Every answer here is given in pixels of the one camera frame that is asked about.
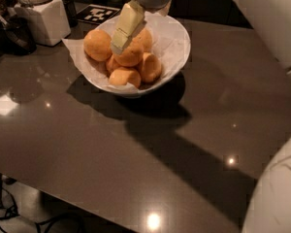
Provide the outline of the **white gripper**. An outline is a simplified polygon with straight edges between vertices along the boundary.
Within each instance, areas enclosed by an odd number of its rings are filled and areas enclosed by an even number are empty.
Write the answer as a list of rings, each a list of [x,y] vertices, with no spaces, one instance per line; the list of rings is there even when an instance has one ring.
[[[125,3],[111,40],[113,53],[122,54],[132,39],[142,30],[145,22],[144,8],[160,9],[158,14],[165,17],[170,11],[171,3],[171,0],[131,0]]]

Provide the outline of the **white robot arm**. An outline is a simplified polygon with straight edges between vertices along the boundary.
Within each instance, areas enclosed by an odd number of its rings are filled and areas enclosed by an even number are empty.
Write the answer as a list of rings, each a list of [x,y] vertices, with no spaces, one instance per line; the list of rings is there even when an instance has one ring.
[[[291,0],[233,0],[291,79]],[[112,37],[126,50],[146,24],[145,12],[166,15],[171,0],[125,3]],[[267,165],[250,200],[242,233],[291,233],[291,138]]]

